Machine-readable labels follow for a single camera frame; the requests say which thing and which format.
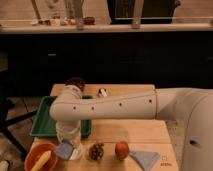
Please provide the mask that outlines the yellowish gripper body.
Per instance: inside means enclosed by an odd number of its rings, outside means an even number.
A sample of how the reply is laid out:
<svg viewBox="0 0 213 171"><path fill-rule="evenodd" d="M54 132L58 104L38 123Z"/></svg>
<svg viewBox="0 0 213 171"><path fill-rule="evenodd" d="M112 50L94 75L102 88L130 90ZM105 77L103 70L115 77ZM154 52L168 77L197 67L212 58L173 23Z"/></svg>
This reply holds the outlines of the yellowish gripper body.
<svg viewBox="0 0 213 171"><path fill-rule="evenodd" d="M57 138L59 142L63 140L71 143L75 148L81 145L81 132L79 130L75 131L57 131Z"/></svg>

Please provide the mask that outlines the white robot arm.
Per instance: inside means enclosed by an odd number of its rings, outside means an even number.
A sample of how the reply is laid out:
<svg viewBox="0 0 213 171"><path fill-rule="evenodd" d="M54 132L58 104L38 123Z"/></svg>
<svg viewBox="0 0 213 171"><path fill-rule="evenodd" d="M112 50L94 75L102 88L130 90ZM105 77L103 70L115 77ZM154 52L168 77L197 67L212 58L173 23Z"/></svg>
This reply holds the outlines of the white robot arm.
<svg viewBox="0 0 213 171"><path fill-rule="evenodd" d="M83 119L168 119L184 122L181 171L213 171L213 89L151 88L84 100L65 86L50 108L59 122Z"/></svg>

